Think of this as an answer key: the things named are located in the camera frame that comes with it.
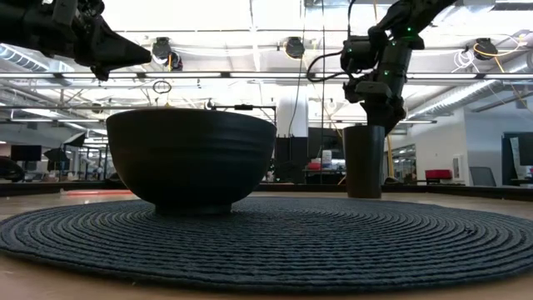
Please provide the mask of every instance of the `monitor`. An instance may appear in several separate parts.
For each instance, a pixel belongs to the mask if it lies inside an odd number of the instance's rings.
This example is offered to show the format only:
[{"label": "monitor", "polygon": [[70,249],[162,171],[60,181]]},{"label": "monitor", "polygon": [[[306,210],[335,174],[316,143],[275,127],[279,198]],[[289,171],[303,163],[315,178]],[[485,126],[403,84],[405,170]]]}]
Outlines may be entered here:
[{"label": "monitor", "polygon": [[518,136],[520,165],[533,166],[533,133],[521,133]]},{"label": "monitor", "polygon": [[12,145],[11,159],[16,162],[40,162],[42,147],[34,145]]}]

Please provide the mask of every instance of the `desk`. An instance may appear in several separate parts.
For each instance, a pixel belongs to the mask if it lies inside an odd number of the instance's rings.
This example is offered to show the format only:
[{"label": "desk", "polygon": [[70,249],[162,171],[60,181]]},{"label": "desk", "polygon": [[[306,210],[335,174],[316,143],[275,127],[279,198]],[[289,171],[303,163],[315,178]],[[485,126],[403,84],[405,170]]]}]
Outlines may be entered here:
[{"label": "desk", "polygon": [[[272,193],[259,192],[254,196],[292,197],[337,197],[345,193]],[[16,213],[24,213],[40,208],[64,205],[99,203],[128,200],[132,196],[76,196],[59,194],[3,198],[0,201],[0,219]],[[399,202],[436,204],[450,208],[475,209],[494,213],[504,213],[533,220],[533,202],[505,201],[481,197],[456,197],[423,193],[384,193],[383,200]],[[476,284],[467,287],[422,290],[418,292],[392,292],[362,294],[343,297],[294,297],[294,296],[253,296],[216,292],[187,291],[179,288],[155,287],[135,282],[121,282],[111,279],[90,277],[67,272],[53,267],[24,262],[0,255],[0,290],[2,299],[13,300],[531,300],[533,294],[533,274],[505,281]]]},{"label": "desk", "polygon": [[310,170],[305,168],[301,171],[304,173],[306,184],[338,184],[346,175],[345,170]]}]

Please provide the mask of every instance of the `black bowl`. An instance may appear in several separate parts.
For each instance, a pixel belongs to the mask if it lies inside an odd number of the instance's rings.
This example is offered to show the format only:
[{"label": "black bowl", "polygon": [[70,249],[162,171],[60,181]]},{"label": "black bowl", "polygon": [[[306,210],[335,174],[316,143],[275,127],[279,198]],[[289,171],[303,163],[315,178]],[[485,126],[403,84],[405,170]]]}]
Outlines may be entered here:
[{"label": "black bowl", "polygon": [[147,108],[107,119],[121,180],[159,213],[224,213],[265,176],[276,127],[257,117]]}]

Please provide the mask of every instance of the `wall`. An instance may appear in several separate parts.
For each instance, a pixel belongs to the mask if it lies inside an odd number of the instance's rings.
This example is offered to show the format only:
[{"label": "wall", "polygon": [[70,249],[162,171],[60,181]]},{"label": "wall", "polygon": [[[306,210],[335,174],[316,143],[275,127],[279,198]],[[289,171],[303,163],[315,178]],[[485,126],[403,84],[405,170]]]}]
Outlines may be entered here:
[{"label": "wall", "polygon": [[[504,92],[499,97],[510,95]],[[497,97],[491,96],[466,107],[466,141],[469,166],[491,168],[496,185],[501,186],[501,137],[503,133],[533,132],[533,113],[517,109],[514,103],[471,112],[474,107],[494,101],[498,101]]]},{"label": "wall", "polygon": [[[466,146],[465,114],[463,109],[454,111],[452,116],[434,118],[437,124],[413,126],[406,136],[393,136],[393,148],[415,144],[416,176],[426,179],[426,170],[453,169],[453,157],[463,155],[462,173],[468,174],[468,152]],[[464,183],[470,185],[470,177]]]}]

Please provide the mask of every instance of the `ceiling light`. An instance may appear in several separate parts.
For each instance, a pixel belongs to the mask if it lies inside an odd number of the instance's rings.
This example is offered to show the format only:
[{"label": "ceiling light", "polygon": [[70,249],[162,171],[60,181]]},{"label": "ceiling light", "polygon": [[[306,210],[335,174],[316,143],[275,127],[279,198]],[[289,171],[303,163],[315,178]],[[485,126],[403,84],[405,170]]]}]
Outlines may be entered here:
[{"label": "ceiling light", "polygon": [[94,131],[95,133],[100,133],[100,134],[103,134],[103,135],[107,135],[107,130],[106,129],[91,129],[92,131]]},{"label": "ceiling light", "polygon": [[77,79],[77,78],[96,78],[92,73],[82,73],[82,72],[71,72],[71,73],[62,73],[61,76],[64,78]]},{"label": "ceiling light", "polygon": [[51,119],[10,119],[11,122],[33,122],[33,123],[40,123],[40,122],[52,122]]},{"label": "ceiling light", "polygon": [[49,109],[41,109],[41,108],[27,108],[23,109],[26,113],[33,113],[38,116],[48,117],[48,118],[56,118],[61,117],[61,115],[57,112],[52,112]]},{"label": "ceiling light", "polygon": [[148,72],[147,78],[219,78],[219,72]]},{"label": "ceiling light", "polygon": [[72,128],[76,128],[76,129],[79,129],[79,130],[87,130],[85,127],[77,125],[77,124],[74,124],[74,123],[65,122],[65,124],[70,126],[70,127],[72,127]]},{"label": "ceiling light", "polygon": [[75,122],[75,123],[98,123],[98,119],[59,119],[58,122]]},{"label": "ceiling light", "polygon": [[533,79],[533,74],[516,74],[516,73],[507,73],[507,74],[486,74],[485,79]]},{"label": "ceiling light", "polygon": [[[322,123],[322,120],[309,120],[309,123]],[[366,124],[366,120],[324,120],[324,123]],[[399,121],[399,124],[435,124],[436,120]]]},{"label": "ceiling light", "polygon": [[407,79],[474,79],[477,74],[459,74],[459,73],[412,73],[407,74]]},{"label": "ceiling light", "polygon": [[0,73],[0,78],[6,79],[40,79],[40,78],[54,78],[52,73],[38,73],[38,72],[9,72],[9,73]]},{"label": "ceiling light", "polygon": [[230,76],[232,78],[304,78],[306,74],[296,72],[231,72]]}]

